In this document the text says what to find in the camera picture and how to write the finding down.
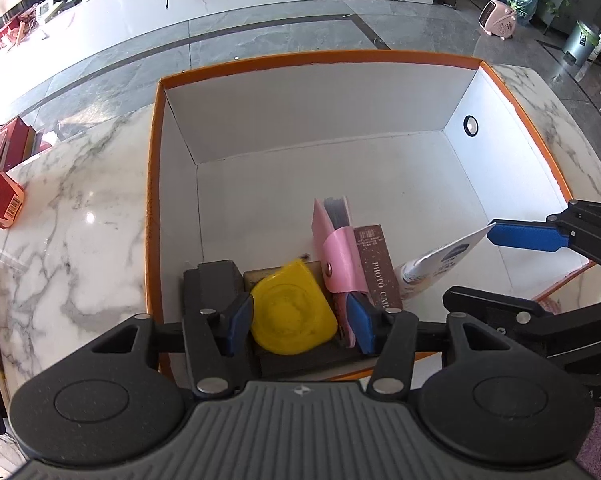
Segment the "brown photo card box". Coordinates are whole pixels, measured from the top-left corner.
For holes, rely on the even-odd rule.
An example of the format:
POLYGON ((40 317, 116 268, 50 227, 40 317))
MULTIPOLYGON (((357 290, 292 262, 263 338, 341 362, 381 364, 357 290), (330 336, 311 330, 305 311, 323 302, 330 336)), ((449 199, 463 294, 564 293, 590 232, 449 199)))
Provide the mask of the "brown photo card box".
POLYGON ((379 310, 403 308, 385 236, 379 224, 354 229, 356 246, 367 284, 367 295, 379 310))

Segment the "yellow round case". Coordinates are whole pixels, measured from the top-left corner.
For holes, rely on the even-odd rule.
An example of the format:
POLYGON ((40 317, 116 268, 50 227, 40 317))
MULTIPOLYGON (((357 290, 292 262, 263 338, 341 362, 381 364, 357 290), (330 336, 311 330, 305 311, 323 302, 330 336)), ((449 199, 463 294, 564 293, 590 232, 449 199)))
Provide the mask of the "yellow round case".
POLYGON ((302 260, 263 278, 250 293, 254 300, 250 331, 261 348, 271 353, 297 356, 337 333, 337 318, 302 260))

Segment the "pink card wallet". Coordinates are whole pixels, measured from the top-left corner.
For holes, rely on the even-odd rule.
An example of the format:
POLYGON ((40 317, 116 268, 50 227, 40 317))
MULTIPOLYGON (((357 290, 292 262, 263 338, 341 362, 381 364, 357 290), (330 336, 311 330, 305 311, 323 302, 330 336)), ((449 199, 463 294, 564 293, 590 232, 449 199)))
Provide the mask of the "pink card wallet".
POLYGON ((354 348, 356 336, 349 326, 346 300, 350 292, 367 292, 355 228, 351 225, 346 197, 314 200, 311 220, 314 248, 321 263, 325 288, 331 292, 345 348, 354 348))

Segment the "white hand cream tube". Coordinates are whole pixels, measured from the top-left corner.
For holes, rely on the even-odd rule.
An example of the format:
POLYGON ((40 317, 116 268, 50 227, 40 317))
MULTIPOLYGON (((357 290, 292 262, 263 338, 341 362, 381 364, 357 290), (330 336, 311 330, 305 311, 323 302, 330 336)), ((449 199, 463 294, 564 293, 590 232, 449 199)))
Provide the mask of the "white hand cream tube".
POLYGON ((494 223, 484 226, 424 256, 408 261, 395 269, 401 299, 406 301, 430 288, 465 258, 491 232, 494 223))

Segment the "orange storage box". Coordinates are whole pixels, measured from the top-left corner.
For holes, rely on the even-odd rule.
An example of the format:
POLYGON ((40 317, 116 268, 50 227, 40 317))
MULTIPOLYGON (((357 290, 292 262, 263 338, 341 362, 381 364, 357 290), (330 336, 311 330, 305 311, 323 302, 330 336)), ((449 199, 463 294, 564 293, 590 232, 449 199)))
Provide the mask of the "orange storage box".
POLYGON ((163 77, 148 144, 148 312, 177 321, 182 276, 316 258, 314 204, 345 198, 395 263, 494 218, 586 196, 502 68, 418 51, 279 54, 163 77))

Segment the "grey trash bin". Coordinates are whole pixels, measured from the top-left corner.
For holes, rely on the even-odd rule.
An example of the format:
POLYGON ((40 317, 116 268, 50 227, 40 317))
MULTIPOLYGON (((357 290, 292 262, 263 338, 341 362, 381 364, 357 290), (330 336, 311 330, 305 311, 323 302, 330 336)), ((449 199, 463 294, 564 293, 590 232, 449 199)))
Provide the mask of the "grey trash bin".
POLYGON ((563 46, 563 58, 569 64, 581 67, 598 47, 599 41, 600 29, 578 20, 563 46))

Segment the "pink space heater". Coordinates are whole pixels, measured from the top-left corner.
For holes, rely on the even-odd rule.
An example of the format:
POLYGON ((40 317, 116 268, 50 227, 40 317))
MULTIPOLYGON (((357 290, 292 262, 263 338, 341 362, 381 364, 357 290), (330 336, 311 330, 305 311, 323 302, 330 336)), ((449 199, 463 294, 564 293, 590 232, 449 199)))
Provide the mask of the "pink space heater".
POLYGON ((479 14, 479 26, 487 35, 507 40, 514 34, 517 14, 506 3, 489 0, 479 14))

